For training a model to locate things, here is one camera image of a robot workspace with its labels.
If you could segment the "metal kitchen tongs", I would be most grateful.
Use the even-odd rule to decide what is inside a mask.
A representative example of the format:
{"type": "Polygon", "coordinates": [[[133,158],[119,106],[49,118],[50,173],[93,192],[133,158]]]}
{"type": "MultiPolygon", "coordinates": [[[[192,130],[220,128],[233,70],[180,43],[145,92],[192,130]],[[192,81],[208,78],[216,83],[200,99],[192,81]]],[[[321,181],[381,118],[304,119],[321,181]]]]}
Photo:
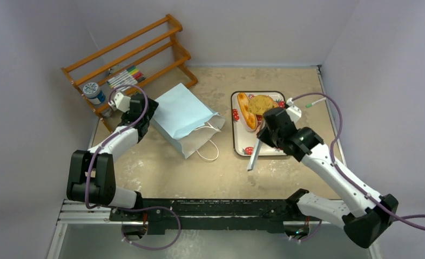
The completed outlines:
{"type": "Polygon", "coordinates": [[[265,127],[265,124],[266,123],[264,121],[262,121],[261,125],[258,127],[256,143],[254,145],[253,153],[251,154],[250,159],[249,159],[249,163],[247,165],[247,171],[248,172],[250,172],[254,169],[256,162],[258,160],[258,156],[259,156],[260,149],[261,149],[261,146],[262,146],[262,142],[259,139],[258,135],[259,135],[259,132],[265,127]]]}

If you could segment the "brown fake bread slice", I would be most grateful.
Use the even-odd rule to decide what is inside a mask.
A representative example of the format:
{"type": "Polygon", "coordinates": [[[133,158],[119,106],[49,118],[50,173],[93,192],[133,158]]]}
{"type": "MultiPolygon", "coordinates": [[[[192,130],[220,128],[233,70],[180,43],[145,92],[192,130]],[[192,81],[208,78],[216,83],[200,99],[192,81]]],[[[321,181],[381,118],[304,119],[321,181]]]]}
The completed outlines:
{"type": "Polygon", "coordinates": [[[249,101],[248,111],[255,115],[263,115],[265,112],[279,107],[278,103],[270,96],[257,95],[249,101]]]}

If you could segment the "white blue paper bag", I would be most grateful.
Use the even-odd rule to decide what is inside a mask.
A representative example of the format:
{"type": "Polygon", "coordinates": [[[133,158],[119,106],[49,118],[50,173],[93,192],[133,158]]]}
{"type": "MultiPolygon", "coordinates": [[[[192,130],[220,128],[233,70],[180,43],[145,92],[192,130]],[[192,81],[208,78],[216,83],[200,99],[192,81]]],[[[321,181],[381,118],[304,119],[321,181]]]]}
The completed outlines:
{"type": "Polygon", "coordinates": [[[151,119],[151,125],[185,159],[197,153],[207,162],[216,161],[220,152],[211,140],[221,132],[225,118],[199,100],[184,84],[171,88],[155,101],[158,107],[151,119]],[[216,155],[207,158],[199,152],[206,143],[211,143],[216,155]]]}

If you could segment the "long orange fake bread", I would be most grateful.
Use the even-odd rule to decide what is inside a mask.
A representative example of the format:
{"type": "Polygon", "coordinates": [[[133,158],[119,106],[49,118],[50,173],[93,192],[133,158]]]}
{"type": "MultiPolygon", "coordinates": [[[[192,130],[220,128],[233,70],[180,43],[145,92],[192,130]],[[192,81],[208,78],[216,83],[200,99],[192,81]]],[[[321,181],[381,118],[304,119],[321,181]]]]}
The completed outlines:
{"type": "Polygon", "coordinates": [[[243,127],[248,132],[254,132],[258,126],[257,116],[249,111],[249,97],[243,92],[237,94],[238,115],[243,127]]]}

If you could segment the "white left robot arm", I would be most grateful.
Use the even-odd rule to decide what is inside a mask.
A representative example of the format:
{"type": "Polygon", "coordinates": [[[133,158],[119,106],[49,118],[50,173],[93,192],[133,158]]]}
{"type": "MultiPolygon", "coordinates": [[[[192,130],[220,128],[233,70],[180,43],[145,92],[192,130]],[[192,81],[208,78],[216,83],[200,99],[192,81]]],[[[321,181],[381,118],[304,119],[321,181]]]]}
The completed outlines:
{"type": "Polygon", "coordinates": [[[72,154],[66,196],[85,202],[89,209],[97,205],[121,208],[136,221],[144,215],[143,198],[138,191],[117,187],[114,163],[143,139],[159,104],[143,93],[131,97],[117,93],[113,102],[123,109],[121,122],[98,145],[72,154]]]}

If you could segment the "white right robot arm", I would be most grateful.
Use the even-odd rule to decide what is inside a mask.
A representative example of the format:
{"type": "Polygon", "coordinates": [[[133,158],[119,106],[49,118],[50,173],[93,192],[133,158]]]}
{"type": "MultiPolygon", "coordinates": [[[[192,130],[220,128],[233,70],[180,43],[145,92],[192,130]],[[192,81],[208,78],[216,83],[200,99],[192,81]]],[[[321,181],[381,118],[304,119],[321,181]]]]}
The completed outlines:
{"type": "Polygon", "coordinates": [[[295,121],[301,114],[291,107],[272,108],[263,114],[257,137],[270,147],[281,149],[310,168],[341,198],[329,200],[299,189],[288,199],[286,212],[298,220],[312,216],[344,230],[361,248],[369,248],[387,230],[399,202],[391,194],[382,195],[337,161],[323,139],[309,127],[298,129],[295,121]]]}

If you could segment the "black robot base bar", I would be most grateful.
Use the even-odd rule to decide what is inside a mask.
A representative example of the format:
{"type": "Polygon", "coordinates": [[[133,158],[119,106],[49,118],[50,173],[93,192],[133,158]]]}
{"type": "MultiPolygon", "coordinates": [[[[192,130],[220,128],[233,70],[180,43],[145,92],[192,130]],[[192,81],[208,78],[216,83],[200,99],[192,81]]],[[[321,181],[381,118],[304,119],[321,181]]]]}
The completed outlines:
{"type": "Polygon", "coordinates": [[[312,238],[322,224],[296,212],[287,199],[143,198],[142,209],[111,209],[110,221],[138,223],[149,235],[166,230],[261,230],[297,243],[312,238]]]}

